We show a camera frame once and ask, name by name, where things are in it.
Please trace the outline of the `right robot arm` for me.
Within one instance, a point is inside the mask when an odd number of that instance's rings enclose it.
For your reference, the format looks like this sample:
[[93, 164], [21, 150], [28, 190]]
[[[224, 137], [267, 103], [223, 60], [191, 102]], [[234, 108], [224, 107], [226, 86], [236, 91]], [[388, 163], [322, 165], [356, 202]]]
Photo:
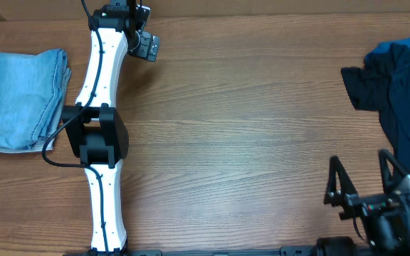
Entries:
[[410, 255], [410, 172], [387, 149], [378, 152], [383, 191], [361, 197], [337, 156], [330, 158], [324, 203], [342, 207], [341, 220], [362, 222], [357, 236], [366, 248], [352, 238], [320, 238], [311, 255]]

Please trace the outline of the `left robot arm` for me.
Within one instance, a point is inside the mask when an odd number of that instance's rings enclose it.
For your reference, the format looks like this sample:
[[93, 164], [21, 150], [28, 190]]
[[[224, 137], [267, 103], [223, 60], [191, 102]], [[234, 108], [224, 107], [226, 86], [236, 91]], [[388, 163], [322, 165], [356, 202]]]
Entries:
[[88, 255], [127, 255], [120, 178], [129, 149], [116, 108], [123, 60], [155, 61], [159, 38], [144, 27], [151, 10], [140, 1], [111, 1], [89, 18], [92, 48], [83, 87], [62, 120], [90, 189], [93, 236]]

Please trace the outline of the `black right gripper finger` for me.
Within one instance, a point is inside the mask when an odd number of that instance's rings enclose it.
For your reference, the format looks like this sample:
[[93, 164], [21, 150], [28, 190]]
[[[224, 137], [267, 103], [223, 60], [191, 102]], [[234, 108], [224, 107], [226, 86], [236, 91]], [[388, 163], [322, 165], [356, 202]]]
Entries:
[[383, 191], [385, 194], [392, 193], [403, 178], [410, 175], [410, 170], [398, 161], [388, 149], [380, 149], [378, 157]]
[[329, 176], [325, 191], [324, 204], [341, 205], [346, 195], [357, 195], [350, 177], [337, 156], [330, 158]]

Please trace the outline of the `medium blue denim jeans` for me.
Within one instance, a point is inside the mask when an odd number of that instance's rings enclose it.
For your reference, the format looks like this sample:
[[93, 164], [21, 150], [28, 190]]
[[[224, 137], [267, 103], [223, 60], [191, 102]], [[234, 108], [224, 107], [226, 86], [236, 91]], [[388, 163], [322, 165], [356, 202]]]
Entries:
[[0, 53], [0, 153], [42, 150], [58, 127], [70, 77], [62, 49]]

